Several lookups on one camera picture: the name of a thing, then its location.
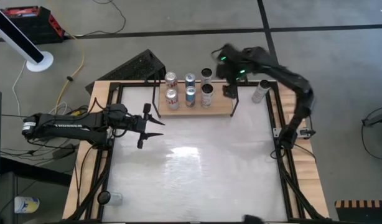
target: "white table surface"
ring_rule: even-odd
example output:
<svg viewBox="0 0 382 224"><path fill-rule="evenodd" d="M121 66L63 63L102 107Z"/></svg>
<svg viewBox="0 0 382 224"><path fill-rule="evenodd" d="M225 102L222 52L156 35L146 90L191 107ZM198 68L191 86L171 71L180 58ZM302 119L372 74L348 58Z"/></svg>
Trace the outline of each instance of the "white table surface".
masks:
<svg viewBox="0 0 382 224"><path fill-rule="evenodd" d="M108 190L121 206L105 206L104 222L238 222L244 214L285 221L266 101L254 104L255 87L239 87L234 117L162 117L144 141L126 133L114 144ZM152 87L125 87L122 103L142 114ZM158 105L159 88L156 89ZM152 115L157 118L153 107Z"/></svg>

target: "wooden shelf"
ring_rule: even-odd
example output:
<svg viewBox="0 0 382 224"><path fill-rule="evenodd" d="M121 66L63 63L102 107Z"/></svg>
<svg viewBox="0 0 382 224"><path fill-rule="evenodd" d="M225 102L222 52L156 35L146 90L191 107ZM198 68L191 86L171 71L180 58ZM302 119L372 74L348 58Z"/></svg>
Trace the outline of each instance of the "wooden shelf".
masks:
<svg viewBox="0 0 382 224"><path fill-rule="evenodd" d="M165 92L167 90L166 83L163 83L159 87L159 114L161 116L189 116L189 115L230 115L233 111L233 101L227 97L223 96L222 86L225 82L212 82L213 86L213 96L212 104L209 108L203 108L201 106L201 88L200 82L195 83L195 88L197 89L197 95L195 98L195 106L188 107L185 104L185 84L184 81L179 81L179 108L177 110L172 110L166 103Z"/></svg>

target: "wooden table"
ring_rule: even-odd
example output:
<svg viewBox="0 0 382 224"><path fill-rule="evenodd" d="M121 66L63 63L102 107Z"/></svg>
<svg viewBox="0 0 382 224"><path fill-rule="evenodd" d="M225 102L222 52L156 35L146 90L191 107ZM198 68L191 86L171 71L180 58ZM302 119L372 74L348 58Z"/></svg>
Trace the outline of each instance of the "wooden table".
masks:
<svg viewBox="0 0 382 224"><path fill-rule="evenodd" d="M111 82L121 82L121 83L142 83L142 81L97 81L95 82L93 93L91 94L91 101L90 101L90 107L93 104L93 100L96 98L101 106L105 106L107 104L108 99L108 93L109 93L109 86ZM279 84L279 94L281 97L282 102L282 109L284 112L284 117L286 122L290 120L292 117L293 109L295 106L295 95L294 93L287 89L286 87ZM279 121L279 113L276 109L276 100L274 99L274 94L271 94L272 103L273 103L273 110L274 110L274 118L276 120L277 127L280 126ZM101 111L101 109L97 106L93 107L91 112L98 112ZM312 151L312 147L309 140L303 140L298 139L296 141L296 144ZM90 148L90 144L88 144L86 141L82 141L80 143L80 147L78 150L77 155L77 172L78 177L80 176L80 167L83 162L83 159L85 158L85 154L87 150ZM82 201L87 193L90 190L91 180L93 176L93 170L95 167L95 161L96 161L96 155L97 150L92 150L89 152L85 159L85 164L83 168L83 174L82 174L82 187L80 189L80 201ZM303 194L306 196L308 201L317 209L317 211L325 216L328 217L328 210L327 205L325 203L324 194L322 192L322 187L320 183L320 177L318 175L317 166L315 165L314 158L309 155L308 153L304 152L303 150L298 149L297 146L292 150L292 155L294 159L294 165L296 168L296 174L299 181L299 187ZM101 169L105 164L105 157L106 152L103 154L103 159L101 161ZM296 207L296 198L292 192L291 189L288 189L290 197L291 197L291 207L293 212L293 217L297 218L297 207ZM76 182L76 176L75 171L72 175L72 181L71 185L68 191L68 197L67 202L65 204L65 209L63 212L62 218L67 218L76 210L76 204L77 204L77 182ZM91 212L91 218L96 218L98 212L98 203L95 199L93 204L93 210Z"/></svg>

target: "yellow cable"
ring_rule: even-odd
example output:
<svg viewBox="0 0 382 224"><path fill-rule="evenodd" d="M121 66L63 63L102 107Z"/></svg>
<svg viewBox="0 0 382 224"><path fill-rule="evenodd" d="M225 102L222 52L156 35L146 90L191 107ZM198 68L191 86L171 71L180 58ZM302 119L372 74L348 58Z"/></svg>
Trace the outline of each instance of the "yellow cable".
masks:
<svg viewBox="0 0 382 224"><path fill-rule="evenodd" d="M53 11L55 12L55 15L57 15L57 14L59 15L58 17L61 19L61 23L64 24L65 27L68 27L68 26L65 24L65 21L64 21L63 17L61 16L61 14L60 14L59 11L57 10L57 8L52 4L52 2L51 2L50 0L47 0L47 3L50 4L50 6L52 7ZM72 35L71 33L69 33L68 29L64 29L64 30L65 30L65 32L66 32L67 34L69 34L70 37L72 37L73 39L75 39L75 41L79 44L80 48L82 49L82 62L80 63L78 69L76 69L76 70L74 71L74 73L73 73L72 75L70 75L70 77L72 78L72 77L74 77L74 76L75 76L75 75L82 69L82 67L83 67L84 64L85 64L85 48L83 47L82 43L81 43L81 42L80 42L74 35ZM59 94L59 96L58 96L58 98L57 98L57 103L55 104L55 105L56 105L55 112L57 112L58 104L60 104L61 98L62 98L62 96L63 96L63 94L64 94L64 91L65 91L65 89L67 88L68 84L69 84L69 80L67 80L67 81L65 82L64 86L63 86L62 89L61 89L61 92L60 92L60 94Z"/></svg>

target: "white can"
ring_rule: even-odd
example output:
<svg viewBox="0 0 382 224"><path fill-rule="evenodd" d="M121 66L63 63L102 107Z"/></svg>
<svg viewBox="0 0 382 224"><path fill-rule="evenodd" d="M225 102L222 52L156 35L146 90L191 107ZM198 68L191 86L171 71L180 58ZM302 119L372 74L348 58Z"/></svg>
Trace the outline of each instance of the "white can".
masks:
<svg viewBox="0 0 382 224"><path fill-rule="evenodd" d="M178 83L177 83L177 76L174 72L168 72L165 75L165 82L168 89L174 89L176 91L179 90Z"/></svg>
<svg viewBox="0 0 382 224"><path fill-rule="evenodd" d="M253 103L260 103L260 101L266 96L266 93L270 89L270 83L267 80L261 80L258 87L252 95Z"/></svg>
<svg viewBox="0 0 382 224"><path fill-rule="evenodd" d="M202 90L202 107L208 108L212 103L213 86L211 84L204 84Z"/></svg>
<svg viewBox="0 0 382 224"><path fill-rule="evenodd" d="M202 69L201 74L201 86L212 83L212 71L209 68Z"/></svg>
<svg viewBox="0 0 382 224"><path fill-rule="evenodd" d="M119 206L122 205L123 196L121 193L109 192L104 190L97 196L97 202L100 205Z"/></svg>
<svg viewBox="0 0 382 224"><path fill-rule="evenodd" d="M179 95L177 94L177 91L174 89L168 89L166 90L165 93L165 98L167 105L169 106L170 109L176 110L179 108Z"/></svg>
<svg viewBox="0 0 382 224"><path fill-rule="evenodd" d="M14 213L34 213L40 205L40 201L35 197L15 197Z"/></svg>

